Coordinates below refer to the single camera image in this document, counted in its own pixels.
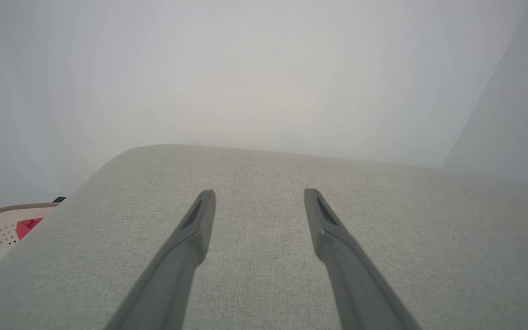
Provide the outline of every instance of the gray fabric surface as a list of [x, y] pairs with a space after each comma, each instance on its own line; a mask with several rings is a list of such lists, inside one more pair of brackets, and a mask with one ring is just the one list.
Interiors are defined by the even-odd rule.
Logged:
[[438, 170], [191, 146], [113, 159], [0, 261], [0, 329], [100, 329], [204, 189], [187, 329], [339, 328], [318, 188], [425, 329], [528, 329], [528, 189]]

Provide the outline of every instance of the gray plastic arm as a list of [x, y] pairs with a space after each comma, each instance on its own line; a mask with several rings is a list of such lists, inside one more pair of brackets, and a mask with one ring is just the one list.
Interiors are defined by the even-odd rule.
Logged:
[[315, 254], [327, 268], [344, 329], [419, 329], [321, 193], [304, 191]]
[[107, 330], [182, 328], [193, 274], [209, 247], [214, 214], [215, 193], [205, 190], [132, 287]]

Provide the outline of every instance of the pink fabric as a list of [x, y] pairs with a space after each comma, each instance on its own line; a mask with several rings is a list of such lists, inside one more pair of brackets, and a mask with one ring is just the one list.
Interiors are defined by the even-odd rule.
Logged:
[[40, 223], [42, 219], [44, 218], [27, 219], [27, 220], [18, 221], [17, 227], [16, 227], [17, 238], [21, 240], [26, 234], [28, 234], [28, 232], [30, 232], [30, 230], [36, 227], [36, 225]]

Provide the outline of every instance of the fabric texture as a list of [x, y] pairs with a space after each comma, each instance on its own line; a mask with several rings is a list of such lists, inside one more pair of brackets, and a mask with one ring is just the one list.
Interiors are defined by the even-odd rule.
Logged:
[[102, 329], [199, 192], [211, 244], [186, 329], [337, 329], [305, 188], [424, 329], [528, 329], [528, 188], [434, 169], [147, 146], [120, 154], [0, 261], [0, 329]]

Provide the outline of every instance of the sofa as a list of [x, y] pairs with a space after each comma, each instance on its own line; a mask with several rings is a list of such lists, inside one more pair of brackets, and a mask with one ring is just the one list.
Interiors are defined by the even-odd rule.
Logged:
[[199, 146], [115, 157], [0, 261], [0, 329], [102, 329], [216, 192], [185, 329], [338, 329], [316, 188], [424, 329], [528, 329], [528, 187], [407, 165]]

